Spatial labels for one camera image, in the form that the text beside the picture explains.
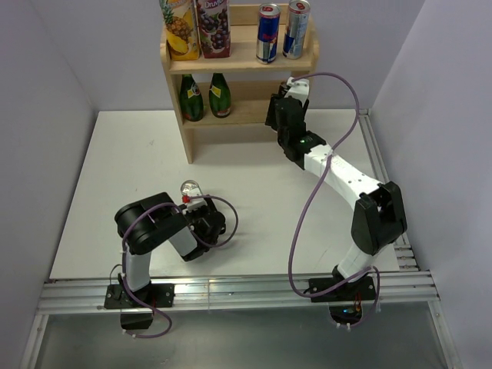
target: pineapple juice carton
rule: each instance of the pineapple juice carton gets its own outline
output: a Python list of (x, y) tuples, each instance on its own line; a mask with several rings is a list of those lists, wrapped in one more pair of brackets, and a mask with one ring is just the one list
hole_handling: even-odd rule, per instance
[(171, 59), (195, 60), (200, 57), (193, 0), (159, 0)]

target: gray floor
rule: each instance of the gray floor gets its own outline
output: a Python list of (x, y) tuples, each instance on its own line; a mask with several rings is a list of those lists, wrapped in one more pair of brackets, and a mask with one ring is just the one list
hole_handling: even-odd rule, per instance
[(118, 315), (50, 317), (36, 368), (445, 367), (427, 304), (382, 305), (350, 333), (331, 325), (326, 306), (172, 317), (172, 331), (152, 340), (122, 335)]

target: red bull can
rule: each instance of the red bull can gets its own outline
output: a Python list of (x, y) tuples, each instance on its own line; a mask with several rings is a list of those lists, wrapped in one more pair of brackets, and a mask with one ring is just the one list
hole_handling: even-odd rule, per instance
[(261, 4), (258, 14), (258, 40), (256, 59), (263, 64), (272, 63), (277, 56), (280, 7), (276, 4)]
[(308, 30), (311, 6), (306, 0), (291, 0), (288, 7), (287, 24), (282, 54), (285, 58), (299, 59)]

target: white wall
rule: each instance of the white wall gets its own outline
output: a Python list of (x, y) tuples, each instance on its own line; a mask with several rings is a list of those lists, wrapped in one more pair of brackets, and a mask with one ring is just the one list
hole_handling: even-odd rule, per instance
[[(32, 2), (97, 109), (171, 108), (158, 51), (158, 0)], [(361, 106), (371, 107), (423, 3), (311, 0), (321, 41), (318, 70), (342, 74)], [(327, 79), (315, 84), (312, 96), (313, 108), (353, 106), (344, 86)]]
[(27, 0), (0, 2), (0, 358), (18, 366), (93, 126)]
[(464, 366), (492, 367), (492, 2), (427, 0), (374, 105)]

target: wooden shelf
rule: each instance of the wooden shelf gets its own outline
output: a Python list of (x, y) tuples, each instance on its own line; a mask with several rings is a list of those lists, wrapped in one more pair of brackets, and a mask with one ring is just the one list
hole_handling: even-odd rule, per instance
[(200, 121), (188, 121), (182, 117), (179, 106), (178, 96), (181, 75), (214, 72), (290, 71), (291, 75), (298, 76), (315, 71), (319, 57), (319, 43), (313, 18), (310, 17), (309, 19), (302, 56), (295, 60), (287, 59), (282, 55), (287, 5), (283, 4), (280, 7), (281, 20), (278, 31), (277, 57), (270, 64), (261, 64), (256, 59), (259, 5), (230, 6), (231, 56), (229, 58), (205, 59), (201, 56), (197, 60), (171, 60), (165, 37), (165, 28), (162, 29), (162, 68), (168, 81), (169, 93), (189, 163), (193, 162), (195, 129), (264, 124), (271, 94), (278, 91), (281, 81), (228, 81), (231, 89), (232, 106), (231, 114), (226, 118), (213, 116), (208, 107), (209, 83), (199, 83), (198, 85), (204, 97), (204, 117)]
[(184, 73), (213, 73), (233, 71), (306, 71), (311, 68), (313, 44), (305, 43), (299, 59), (287, 59), (282, 55), (285, 25), (278, 31), (277, 57), (273, 63), (261, 64), (256, 59), (256, 25), (231, 26), (231, 56), (229, 58), (173, 61), (169, 71), (173, 75)]
[(203, 95), (205, 112), (200, 121), (189, 121), (183, 118), (183, 127), (212, 128), (227, 126), (263, 125), (267, 117), (271, 94), (278, 91), (281, 81), (249, 81), (228, 82), (231, 90), (231, 114), (226, 118), (215, 117), (208, 104), (210, 83), (198, 83)]

